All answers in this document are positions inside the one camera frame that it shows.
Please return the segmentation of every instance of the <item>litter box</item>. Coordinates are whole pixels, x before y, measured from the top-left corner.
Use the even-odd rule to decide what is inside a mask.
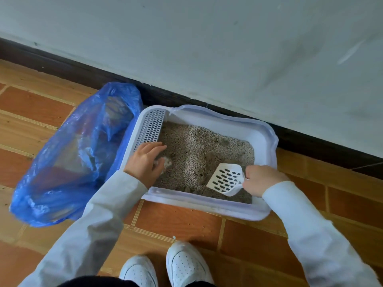
[[[278,137],[270,125],[259,120],[218,114],[204,107],[184,105],[178,108],[151,106],[141,112],[122,160],[121,170],[140,144],[157,141],[162,123],[166,121],[201,126],[224,136],[248,141],[254,148],[254,164],[276,168]],[[151,187],[142,198],[245,220],[261,220],[270,213],[270,207],[262,198],[257,197],[252,198],[252,204],[245,204]]]

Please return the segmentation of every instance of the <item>plastic bag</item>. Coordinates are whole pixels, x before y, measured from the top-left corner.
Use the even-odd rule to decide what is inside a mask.
[[[81,217],[119,168],[123,155],[116,153],[126,148],[142,110],[140,92],[128,83],[108,83],[83,101],[17,184],[10,211],[33,227]]]

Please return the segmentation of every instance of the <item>white sleeve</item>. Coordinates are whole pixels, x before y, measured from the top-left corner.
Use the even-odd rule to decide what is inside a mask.
[[[371,267],[293,182],[270,187],[262,198],[282,219],[310,286],[380,286]]]
[[[97,275],[122,232],[123,219],[146,192],[136,178],[114,173],[19,287],[56,287],[79,276]]]

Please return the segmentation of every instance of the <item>litter scoop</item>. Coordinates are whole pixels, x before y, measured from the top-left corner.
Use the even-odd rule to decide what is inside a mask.
[[[240,165],[220,163],[206,186],[226,196],[233,196],[241,190],[245,179]]]

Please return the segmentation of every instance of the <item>person's right hand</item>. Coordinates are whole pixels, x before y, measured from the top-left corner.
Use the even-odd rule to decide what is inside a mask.
[[[165,167],[164,158],[160,158],[156,166],[153,165],[154,160],[165,149],[166,145],[162,145],[162,142],[139,145],[127,161],[124,172],[140,180],[147,189],[151,188]]]
[[[246,178],[243,188],[252,196],[262,197],[273,185],[290,179],[278,170],[267,165],[250,165],[246,167]]]

